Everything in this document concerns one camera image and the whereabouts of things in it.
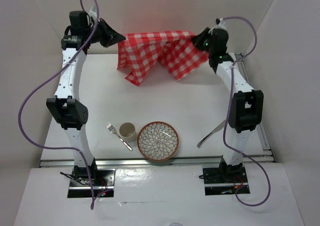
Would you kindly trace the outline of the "red white checkered cloth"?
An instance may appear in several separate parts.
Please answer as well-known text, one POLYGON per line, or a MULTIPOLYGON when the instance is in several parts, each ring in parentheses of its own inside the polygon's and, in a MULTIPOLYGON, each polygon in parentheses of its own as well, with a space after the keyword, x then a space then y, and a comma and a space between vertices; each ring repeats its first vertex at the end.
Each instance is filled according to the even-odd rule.
POLYGON ((208 60, 208 53, 195 48, 190 31, 127 34, 118 43, 118 70, 129 73, 126 80, 138 86, 159 63, 179 81, 208 60))

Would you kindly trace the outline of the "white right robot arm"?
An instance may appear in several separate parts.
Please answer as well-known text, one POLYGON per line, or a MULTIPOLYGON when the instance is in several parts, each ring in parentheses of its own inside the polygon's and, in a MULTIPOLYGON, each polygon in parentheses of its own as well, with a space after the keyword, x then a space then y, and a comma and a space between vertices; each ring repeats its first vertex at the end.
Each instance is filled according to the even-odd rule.
POLYGON ((243 153, 251 133, 262 120, 264 95, 255 90, 241 75, 235 61, 227 53, 229 35, 222 28, 206 28, 199 48, 208 53, 208 62, 230 92, 223 131, 227 150, 221 156, 217 169, 220 180, 231 181, 242 173, 243 153))

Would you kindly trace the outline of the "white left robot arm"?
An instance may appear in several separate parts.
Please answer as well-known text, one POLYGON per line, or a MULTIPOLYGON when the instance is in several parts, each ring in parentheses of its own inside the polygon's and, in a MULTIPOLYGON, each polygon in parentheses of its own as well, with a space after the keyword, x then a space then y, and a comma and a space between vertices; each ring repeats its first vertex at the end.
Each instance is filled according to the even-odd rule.
POLYGON ((89 111, 80 102, 81 73, 91 44, 100 43, 107 48, 126 38, 99 18, 94 9, 88 13, 72 11, 69 20, 70 26, 66 28, 61 40, 64 71, 60 75, 54 96, 47 99, 46 106, 65 131, 70 146, 74 148, 72 176, 81 178, 87 185, 94 185, 99 179, 99 173, 85 131, 89 111))

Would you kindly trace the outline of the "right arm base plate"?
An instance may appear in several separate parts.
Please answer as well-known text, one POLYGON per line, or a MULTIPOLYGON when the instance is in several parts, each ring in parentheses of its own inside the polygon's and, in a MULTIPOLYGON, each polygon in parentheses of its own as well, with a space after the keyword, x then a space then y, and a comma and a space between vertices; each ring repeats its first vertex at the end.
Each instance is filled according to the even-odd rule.
POLYGON ((218 168, 203 168, 202 179, 205 195, 250 194, 247 173, 244 167, 239 172, 222 175, 218 168))

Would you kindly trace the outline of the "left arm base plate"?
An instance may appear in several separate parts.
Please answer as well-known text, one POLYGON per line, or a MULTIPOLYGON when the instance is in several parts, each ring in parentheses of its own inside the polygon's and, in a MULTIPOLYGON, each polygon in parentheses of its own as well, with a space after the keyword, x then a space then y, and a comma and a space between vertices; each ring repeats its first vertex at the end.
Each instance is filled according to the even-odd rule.
MULTIPOLYGON (((91 177, 95 197, 114 197, 115 169, 98 170, 95 178, 91 177)), ((60 172, 69 179, 68 198, 91 198, 90 182, 87 175, 76 176, 74 172, 60 172)))

